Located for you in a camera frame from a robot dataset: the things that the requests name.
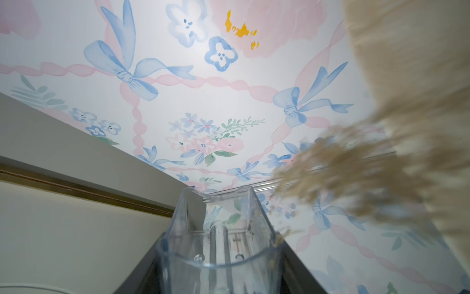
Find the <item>clear plastic container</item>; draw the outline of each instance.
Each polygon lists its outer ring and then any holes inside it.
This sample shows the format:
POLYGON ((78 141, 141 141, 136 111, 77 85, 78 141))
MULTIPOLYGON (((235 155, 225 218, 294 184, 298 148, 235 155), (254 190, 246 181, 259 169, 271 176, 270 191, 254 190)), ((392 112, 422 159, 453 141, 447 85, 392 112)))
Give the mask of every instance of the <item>clear plastic container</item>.
POLYGON ((184 189, 157 245, 164 294, 278 294, 282 245, 253 190, 184 189))

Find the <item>pink rose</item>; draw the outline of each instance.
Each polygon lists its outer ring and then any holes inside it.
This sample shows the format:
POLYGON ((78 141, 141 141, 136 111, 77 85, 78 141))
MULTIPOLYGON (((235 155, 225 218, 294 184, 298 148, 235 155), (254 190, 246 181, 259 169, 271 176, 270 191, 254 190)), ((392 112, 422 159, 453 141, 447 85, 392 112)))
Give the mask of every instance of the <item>pink rose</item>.
POLYGON ((217 142, 217 147, 227 152, 238 152, 245 147, 243 141, 236 138, 222 138, 217 142))
POLYGON ((31 0, 0 1, 0 33, 14 32, 32 40, 41 30, 41 20, 31 0))
POLYGON ((173 150, 180 150, 182 153, 186 153, 192 149, 191 143, 188 142, 183 134, 176 134, 174 137, 166 137, 165 139, 171 144, 173 150))
POLYGON ((209 155, 212 151, 217 149, 217 146, 214 144, 211 138, 202 137, 194 138, 191 141, 191 149, 195 149, 197 153, 204 153, 204 155, 209 155))
POLYGON ((209 3, 224 38, 248 58, 270 56, 290 40, 311 40, 325 21, 320 0, 209 0, 209 3))
POLYGON ((205 183, 192 182, 192 181, 186 181, 186 182, 183 182, 183 183, 185 183, 189 187, 195 188, 196 190, 198 190, 200 192, 204 192, 207 189, 207 184, 205 184, 205 183))

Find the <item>wooden trim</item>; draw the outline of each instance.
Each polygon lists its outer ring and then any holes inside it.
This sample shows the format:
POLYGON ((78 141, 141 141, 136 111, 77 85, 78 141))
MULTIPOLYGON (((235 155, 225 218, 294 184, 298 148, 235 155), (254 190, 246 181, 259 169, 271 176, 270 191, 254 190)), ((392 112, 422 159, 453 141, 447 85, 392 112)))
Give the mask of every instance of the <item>wooden trim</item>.
POLYGON ((26 169, 5 164, 2 162, 5 161, 5 158, 2 159, 0 160, 0 181, 143 211, 154 215, 173 216, 174 208, 149 203, 151 200, 146 202, 136 199, 137 197, 133 195, 123 195, 124 193, 119 195, 116 192, 90 187, 88 184, 74 183, 70 180, 60 179, 51 175, 53 173, 47 173, 47 175, 42 172, 32 171, 30 168, 26 169))

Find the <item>floral mural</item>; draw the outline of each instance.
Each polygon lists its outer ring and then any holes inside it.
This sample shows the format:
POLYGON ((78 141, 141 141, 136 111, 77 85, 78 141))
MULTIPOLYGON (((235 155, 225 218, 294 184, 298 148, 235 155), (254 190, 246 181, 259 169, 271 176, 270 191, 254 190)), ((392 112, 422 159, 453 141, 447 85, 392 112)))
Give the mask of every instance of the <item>floral mural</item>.
MULTIPOLYGON (((0 91, 202 192, 268 180, 374 111, 340 0, 58 3, 0 3, 0 91)), ((468 288, 441 239, 373 227, 328 193, 314 205, 258 197, 275 228, 297 232, 288 241, 330 293, 468 288), (426 254, 441 276, 422 266, 426 254)))

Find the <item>gray wall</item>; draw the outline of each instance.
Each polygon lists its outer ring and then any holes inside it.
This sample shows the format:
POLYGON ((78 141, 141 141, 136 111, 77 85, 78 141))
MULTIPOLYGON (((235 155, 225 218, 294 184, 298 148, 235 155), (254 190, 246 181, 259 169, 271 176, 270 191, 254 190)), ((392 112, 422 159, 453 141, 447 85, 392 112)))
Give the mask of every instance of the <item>gray wall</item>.
MULTIPOLYGON (((0 286, 110 294, 170 218, 0 181, 0 286)), ((52 292, 0 288, 0 294, 52 292)))
POLYGON ((174 207, 186 185, 0 94, 0 156, 174 207))

